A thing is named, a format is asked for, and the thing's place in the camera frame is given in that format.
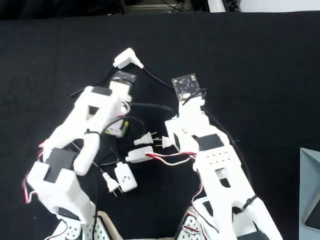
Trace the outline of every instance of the black fabric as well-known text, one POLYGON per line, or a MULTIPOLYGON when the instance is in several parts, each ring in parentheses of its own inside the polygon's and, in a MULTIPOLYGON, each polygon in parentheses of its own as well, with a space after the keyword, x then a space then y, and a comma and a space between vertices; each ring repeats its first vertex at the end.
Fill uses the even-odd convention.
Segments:
MULTIPOLYGON (((101 80, 113 58, 132 47, 167 84, 196 74, 207 88, 207 108, 243 151, 255 193, 283 238, 297 240, 299 148, 320 150, 319 22, 319 12, 0 22, 2 238, 35 240, 52 233, 57 219, 37 197, 24 204, 24 174, 37 145, 71 111, 74 100, 68 95, 101 80)), ((178 107, 175 93, 144 71, 133 66, 124 71, 137 75, 135 102, 178 107)), ((164 135, 164 121, 172 116, 138 107, 131 114, 142 118, 148 131, 164 135)), ((98 208, 126 239, 173 236, 199 186, 192 165, 147 161, 131 168, 137 189, 115 198, 100 187, 98 208)), ((114 167, 105 170, 114 177, 114 167)), ((86 188, 95 192, 95 185, 86 188)))

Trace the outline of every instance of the white power adapter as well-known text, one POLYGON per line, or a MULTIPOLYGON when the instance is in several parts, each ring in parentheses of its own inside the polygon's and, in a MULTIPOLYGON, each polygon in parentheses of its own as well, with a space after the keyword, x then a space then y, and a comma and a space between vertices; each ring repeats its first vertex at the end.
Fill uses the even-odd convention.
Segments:
POLYGON ((118 162, 114 169, 114 173, 123 192, 126 193, 138 186, 137 181, 127 163, 118 162))
POLYGON ((145 153, 153 153, 154 150, 152 146, 145 146, 134 149, 128 152, 128 156, 125 157, 125 160, 129 163, 141 163, 147 160, 152 159, 150 156, 146 156, 145 153))
POLYGON ((113 66, 118 69, 123 69, 131 63, 137 65, 141 69, 144 68, 144 65, 137 58, 135 51, 133 51, 133 49, 129 47, 118 56, 116 56, 113 66))

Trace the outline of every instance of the power plug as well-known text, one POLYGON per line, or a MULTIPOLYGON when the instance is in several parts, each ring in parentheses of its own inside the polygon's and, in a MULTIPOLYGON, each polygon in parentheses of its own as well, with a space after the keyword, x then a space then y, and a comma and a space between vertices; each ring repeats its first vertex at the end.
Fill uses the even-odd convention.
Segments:
POLYGON ((118 69, 123 69, 131 63, 137 65, 141 69, 144 68, 144 65, 137 58, 135 51, 133 51, 133 49, 129 47, 118 56, 116 56, 113 66, 118 69))
POLYGON ((161 141, 161 145, 156 145, 157 147, 162 147, 163 149, 168 148, 173 145, 172 141, 167 136, 162 136, 162 139, 155 139, 156 141, 161 141))
POLYGON ((137 181, 127 163, 118 162, 114 169, 114 173, 123 192, 126 193, 138 186, 137 181))
POLYGON ((134 149, 128 152, 128 156, 125 157, 125 160, 129 163, 141 163, 147 160, 152 159, 150 156, 146 156, 145 153, 153 153, 154 150, 152 146, 145 146, 134 149))
POLYGON ((104 180, 106 181, 106 185, 107 185, 107 187, 109 189, 109 192, 113 193, 117 197, 117 194, 115 193, 115 190, 119 189, 121 191, 121 189, 119 188, 120 184, 116 180, 111 178, 109 176, 109 174, 106 173, 106 172, 104 172, 102 174, 102 176, 103 176, 104 180))
POLYGON ((153 144, 154 140, 158 140, 158 138, 152 138, 152 135, 156 134, 157 132, 150 133, 143 135, 142 137, 138 138, 137 140, 134 140, 134 145, 140 145, 140 144, 153 144))

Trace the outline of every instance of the power adapter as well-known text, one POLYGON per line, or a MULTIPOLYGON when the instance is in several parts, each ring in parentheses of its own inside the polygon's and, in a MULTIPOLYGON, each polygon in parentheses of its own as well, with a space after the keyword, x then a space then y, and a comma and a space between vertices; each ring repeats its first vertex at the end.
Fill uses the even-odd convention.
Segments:
POLYGON ((138 186, 137 181, 127 163, 118 162, 114 169, 114 173, 123 192, 126 193, 138 186))

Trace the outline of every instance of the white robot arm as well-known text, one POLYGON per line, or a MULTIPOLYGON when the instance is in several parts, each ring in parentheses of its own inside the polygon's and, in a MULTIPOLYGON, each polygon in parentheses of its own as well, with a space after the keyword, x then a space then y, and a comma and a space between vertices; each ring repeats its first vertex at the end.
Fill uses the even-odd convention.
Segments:
MULTIPOLYGON (((118 71, 115 76, 121 74, 126 73, 118 71)), ((43 162, 35 162, 27 176, 44 206, 68 226, 82 229, 82 234, 93 222, 96 206, 81 189, 77 175, 88 172, 100 147, 100 134, 107 130, 110 135, 123 136, 127 124, 114 119, 130 110, 126 101, 131 101, 131 87, 121 77, 111 80, 110 88, 86 87, 66 120, 41 144, 43 162), (78 155, 63 149, 76 139, 83 139, 78 155)))
POLYGON ((261 239, 282 240, 266 206, 246 178, 228 136, 210 125, 201 110, 205 103, 201 91, 188 98, 191 85, 198 86, 195 75, 173 79, 173 85, 179 98, 179 116, 166 121, 165 126, 171 142, 180 152, 196 153, 193 168, 199 174, 207 197, 195 200, 193 207, 202 216, 198 219, 203 222, 209 239, 237 240, 258 229, 267 237, 261 239), (205 202, 210 203, 213 216, 204 207, 205 202), (240 212, 233 213, 233 207, 240 212))

